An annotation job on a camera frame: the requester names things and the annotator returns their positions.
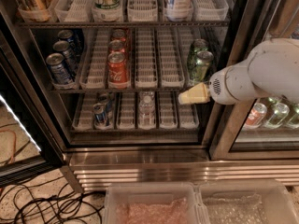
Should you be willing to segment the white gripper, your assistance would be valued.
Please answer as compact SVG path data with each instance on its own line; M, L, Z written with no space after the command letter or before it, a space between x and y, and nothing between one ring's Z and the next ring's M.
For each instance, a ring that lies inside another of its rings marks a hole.
M178 96L181 105L205 104L212 99L221 105L233 105L259 98L262 92L249 77L247 62L227 66L214 73L208 81L209 90L201 82Z

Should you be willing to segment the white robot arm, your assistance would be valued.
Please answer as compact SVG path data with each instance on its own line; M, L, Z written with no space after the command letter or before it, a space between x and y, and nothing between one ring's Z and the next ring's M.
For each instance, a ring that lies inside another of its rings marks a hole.
M271 38L252 49L237 64L214 73L178 96L181 105L204 104L210 99L221 105L276 96L299 102L299 40Z

